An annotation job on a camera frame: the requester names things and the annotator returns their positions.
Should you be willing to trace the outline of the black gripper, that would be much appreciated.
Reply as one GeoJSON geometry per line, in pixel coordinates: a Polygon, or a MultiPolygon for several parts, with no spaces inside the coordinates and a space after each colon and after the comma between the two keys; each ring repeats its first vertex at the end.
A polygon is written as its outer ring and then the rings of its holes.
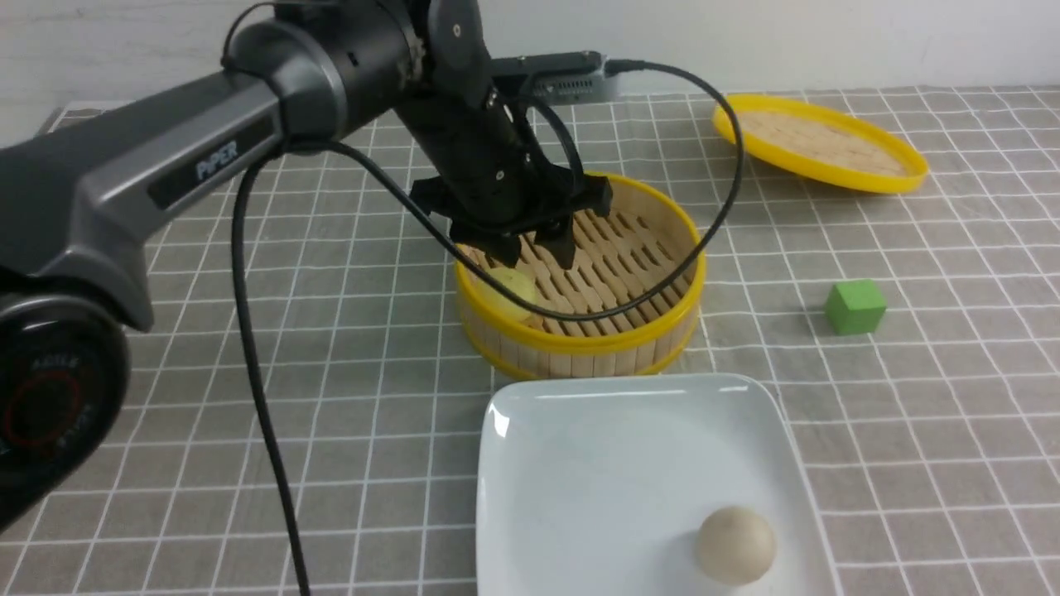
{"type": "Polygon", "coordinates": [[[534,98],[510,97],[496,84],[456,92],[430,87],[404,99],[395,113],[427,155],[435,177],[416,180],[402,203],[423,215],[439,214],[474,233],[474,248],[504,267],[516,267],[522,238],[561,269],[576,257],[573,214],[610,215],[610,180],[544,156],[526,120],[534,98]]]}

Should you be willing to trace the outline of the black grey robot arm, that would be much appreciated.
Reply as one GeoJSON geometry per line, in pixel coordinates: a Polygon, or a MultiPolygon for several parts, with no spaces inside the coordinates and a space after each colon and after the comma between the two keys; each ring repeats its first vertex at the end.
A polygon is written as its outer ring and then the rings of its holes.
{"type": "Polygon", "coordinates": [[[287,1],[228,34],[222,69],[1,158],[2,525],[102,444],[128,391],[124,329],[154,313],[145,245],[252,165],[311,155],[395,112],[436,176],[410,199],[446,240],[511,267],[533,240],[570,267],[605,178],[553,165],[535,84],[599,78],[594,50],[492,58],[475,1],[287,1]]]}

